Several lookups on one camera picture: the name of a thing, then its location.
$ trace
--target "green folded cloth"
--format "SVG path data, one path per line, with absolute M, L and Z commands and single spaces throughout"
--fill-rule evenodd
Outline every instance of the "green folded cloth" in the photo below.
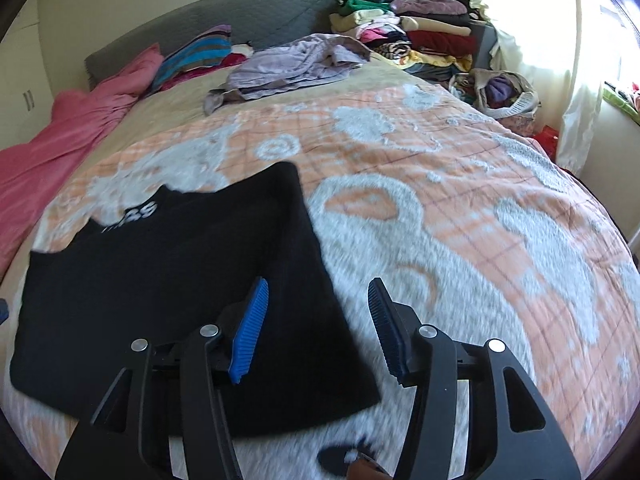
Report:
M 389 4 L 377 4 L 375 2 L 366 2 L 365 0 L 347 0 L 340 9 L 338 14 L 341 16 L 349 16 L 356 10 L 382 9 L 391 10 Z
M 637 124 L 640 124 L 640 114 L 636 111 L 635 108 L 632 107 L 627 101 L 625 101 L 622 97 L 620 97 L 613 90 L 609 89 L 609 87 L 605 86 L 604 91 L 602 92 L 602 98 L 612 106 L 615 106 L 623 113 L 627 114 L 631 117 Z

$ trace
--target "maroon folded garment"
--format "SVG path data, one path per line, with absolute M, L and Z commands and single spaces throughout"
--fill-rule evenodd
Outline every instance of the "maroon folded garment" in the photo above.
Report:
M 454 57 L 463 57 L 476 52 L 476 38 L 473 36 L 457 36 L 427 30 L 412 30 L 407 33 L 407 36 L 414 50 L 418 51 L 420 48 L 426 48 Z

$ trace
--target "metal screw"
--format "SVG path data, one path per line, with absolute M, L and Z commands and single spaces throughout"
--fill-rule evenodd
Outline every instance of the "metal screw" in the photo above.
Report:
M 506 350 L 507 345 L 505 345 L 499 339 L 491 339 L 491 341 L 489 341 L 489 348 L 494 352 L 498 352 L 499 354 L 500 352 L 504 352 Z
M 427 339 L 431 339 L 432 337 L 436 337 L 438 335 L 438 330 L 436 327 L 431 325 L 422 325 L 418 329 L 418 333 Z
M 131 349 L 134 352 L 142 352 L 148 346 L 149 346 L 149 343 L 146 341 L 146 339 L 142 339 L 142 338 L 136 339 L 133 343 L 131 343 Z
M 203 337 L 213 337 L 218 335 L 220 330 L 215 325 L 205 325 L 200 329 L 200 335 Z

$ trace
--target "striped pillow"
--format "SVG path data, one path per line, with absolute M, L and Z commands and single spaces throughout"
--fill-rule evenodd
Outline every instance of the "striped pillow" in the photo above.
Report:
M 230 53 L 231 26 L 210 28 L 164 59 L 148 94 L 157 92 L 165 82 L 183 72 L 219 65 Z

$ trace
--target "headboard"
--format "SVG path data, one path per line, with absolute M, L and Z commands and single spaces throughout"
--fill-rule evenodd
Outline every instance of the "headboard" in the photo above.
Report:
M 231 25 L 234 44 L 256 50 L 330 32 L 329 14 L 339 0 L 200 0 L 140 25 L 84 60 L 90 87 L 121 70 L 146 47 L 166 56 L 215 25 Z

